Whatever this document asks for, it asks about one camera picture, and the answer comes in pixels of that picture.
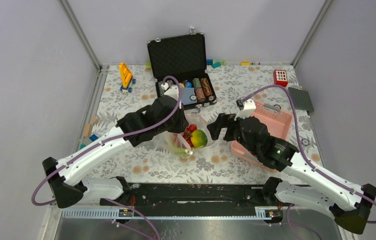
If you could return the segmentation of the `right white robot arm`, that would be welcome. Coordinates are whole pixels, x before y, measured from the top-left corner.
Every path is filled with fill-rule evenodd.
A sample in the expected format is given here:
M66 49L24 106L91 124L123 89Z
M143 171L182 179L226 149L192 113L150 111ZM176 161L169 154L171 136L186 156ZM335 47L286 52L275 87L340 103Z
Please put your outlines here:
M218 139L221 129L226 129L225 141L238 142L265 167L307 184L301 187L270 177L262 188L264 203L269 206L288 203L313 209L345 230L363 234L376 198L375 186L358 185L312 165L297 147L270 135L267 126L256 117L237 118L234 114L221 113L207 129L213 140Z

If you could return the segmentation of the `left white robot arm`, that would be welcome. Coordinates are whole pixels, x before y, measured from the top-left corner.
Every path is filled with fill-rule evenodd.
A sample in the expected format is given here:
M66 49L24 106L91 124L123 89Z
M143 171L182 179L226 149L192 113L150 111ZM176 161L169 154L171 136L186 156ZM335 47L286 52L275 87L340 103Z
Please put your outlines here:
M109 132L83 149L56 160L42 162L55 202L60 209L79 202L114 200L123 206L131 199L122 177L91 178L87 175L112 156L152 140L163 132L182 133L188 126L183 106L171 96L157 98L151 105L127 113Z

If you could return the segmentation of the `green celery stalk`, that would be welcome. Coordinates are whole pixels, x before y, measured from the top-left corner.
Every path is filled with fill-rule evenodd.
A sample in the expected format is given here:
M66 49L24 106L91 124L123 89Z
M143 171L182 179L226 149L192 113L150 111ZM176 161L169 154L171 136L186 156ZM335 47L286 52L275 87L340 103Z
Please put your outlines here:
M181 158L187 158L191 156L193 152L191 149L176 147L173 153Z

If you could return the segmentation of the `clear pink zip bag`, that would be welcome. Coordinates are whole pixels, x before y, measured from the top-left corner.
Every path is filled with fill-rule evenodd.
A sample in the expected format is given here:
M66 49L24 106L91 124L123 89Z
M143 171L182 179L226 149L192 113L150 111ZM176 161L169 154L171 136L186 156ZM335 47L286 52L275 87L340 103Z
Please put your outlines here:
M199 114L186 115L188 126L182 133L165 132L161 136L163 148L181 157L190 157L196 150L211 146L215 141L207 129L208 122Z

